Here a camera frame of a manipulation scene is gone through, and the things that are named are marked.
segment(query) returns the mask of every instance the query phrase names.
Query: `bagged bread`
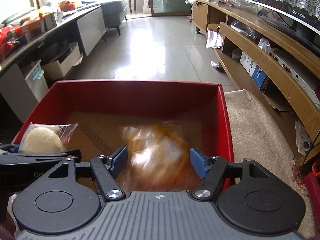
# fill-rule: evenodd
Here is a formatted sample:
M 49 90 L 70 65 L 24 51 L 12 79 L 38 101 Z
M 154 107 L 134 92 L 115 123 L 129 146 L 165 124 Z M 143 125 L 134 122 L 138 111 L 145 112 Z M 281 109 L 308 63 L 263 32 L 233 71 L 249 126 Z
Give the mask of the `bagged bread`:
M 66 145 L 78 124 L 44 125 L 31 123 L 24 133 L 19 152 L 53 154 L 66 150 Z
M 117 182 L 125 192 L 193 190 L 199 183 L 190 164 L 188 144 L 176 127 L 125 127 L 123 138 L 128 162 Z

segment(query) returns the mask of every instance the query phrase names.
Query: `television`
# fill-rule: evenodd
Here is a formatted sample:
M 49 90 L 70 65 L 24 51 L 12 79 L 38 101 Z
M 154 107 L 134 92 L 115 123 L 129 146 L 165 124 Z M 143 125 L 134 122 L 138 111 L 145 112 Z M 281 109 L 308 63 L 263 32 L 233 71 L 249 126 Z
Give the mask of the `television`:
M 262 6 L 262 20 L 320 57 L 320 0 L 247 0 Z

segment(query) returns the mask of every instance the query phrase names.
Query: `bread roll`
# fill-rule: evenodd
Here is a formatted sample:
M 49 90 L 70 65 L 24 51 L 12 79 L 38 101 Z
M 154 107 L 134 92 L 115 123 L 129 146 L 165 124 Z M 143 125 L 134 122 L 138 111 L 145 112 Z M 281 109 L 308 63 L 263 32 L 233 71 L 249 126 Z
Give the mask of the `bread roll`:
M 27 154 L 52 154 L 64 152 L 60 138 L 56 133 L 46 127 L 32 129 L 20 145 L 19 151 Z

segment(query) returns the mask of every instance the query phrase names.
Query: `table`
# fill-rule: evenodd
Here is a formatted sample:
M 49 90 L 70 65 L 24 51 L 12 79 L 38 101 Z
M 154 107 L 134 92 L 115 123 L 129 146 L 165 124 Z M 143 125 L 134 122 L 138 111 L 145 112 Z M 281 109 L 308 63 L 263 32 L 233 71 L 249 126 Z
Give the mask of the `table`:
M 36 97 L 34 91 L 30 89 L 17 63 L 46 41 L 50 42 L 58 30 L 72 22 L 77 24 L 78 42 L 82 44 L 86 55 L 89 55 L 105 33 L 100 6 L 83 9 L 63 18 L 55 28 L 34 37 L 0 64 L 1 96 L 22 123 L 26 121 L 41 99 Z

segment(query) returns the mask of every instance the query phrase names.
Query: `red box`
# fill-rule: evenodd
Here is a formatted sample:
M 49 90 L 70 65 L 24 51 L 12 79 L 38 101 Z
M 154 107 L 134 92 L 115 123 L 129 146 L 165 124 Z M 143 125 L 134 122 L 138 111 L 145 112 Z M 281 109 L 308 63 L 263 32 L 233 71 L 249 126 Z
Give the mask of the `red box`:
M 201 122 L 202 151 L 233 162 L 229 118 L 221 85 L 166 81 L 58 81 L 25 122 L 66 124 L 73 111 Z
M 320 178 L 316 177 L 311 171 L 303 179 L 308 189 L 313 217 L 316 222 L 316 235 L 318 235 L 320 234 Z

